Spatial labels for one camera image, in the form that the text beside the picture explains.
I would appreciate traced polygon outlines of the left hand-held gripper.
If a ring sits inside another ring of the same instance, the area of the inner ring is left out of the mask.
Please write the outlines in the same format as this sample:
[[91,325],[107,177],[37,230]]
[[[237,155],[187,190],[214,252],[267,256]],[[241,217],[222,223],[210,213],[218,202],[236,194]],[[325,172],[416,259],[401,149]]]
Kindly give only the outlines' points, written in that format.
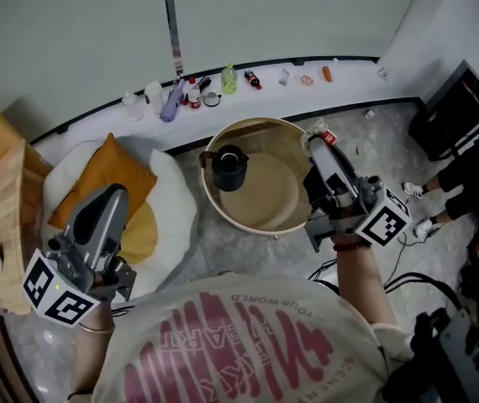
[[98,188],[76,204],[65,234],[34,251],[22,291],[39,317],[74,327],[98,304],[130,299],[136,272],[119,255],[128,209],[124,186]]

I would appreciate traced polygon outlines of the person's right hand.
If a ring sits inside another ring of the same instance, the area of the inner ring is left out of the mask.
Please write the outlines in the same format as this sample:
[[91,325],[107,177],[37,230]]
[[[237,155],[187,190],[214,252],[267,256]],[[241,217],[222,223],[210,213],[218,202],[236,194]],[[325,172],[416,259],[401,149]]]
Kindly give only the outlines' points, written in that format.
[[339,187],[334,191],[334,197],[336,199],[338,208],[351,207],[354,203],[354,197],[345,187]]

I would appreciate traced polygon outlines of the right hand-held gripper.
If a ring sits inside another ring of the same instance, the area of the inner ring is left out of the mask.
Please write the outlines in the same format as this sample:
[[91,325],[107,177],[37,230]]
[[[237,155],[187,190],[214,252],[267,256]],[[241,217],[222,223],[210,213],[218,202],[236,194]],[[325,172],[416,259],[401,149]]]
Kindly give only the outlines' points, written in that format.
[[[336,144],[320,135],[308,139],[313,163],[303,180],[312,214],[305,224],[315,251],[326,238],[361,238],[387,246],[411,223],[408,207],[376,175],[360,177]],[[354,197],[351,207],[338,208],[334,191],[345,187]]]

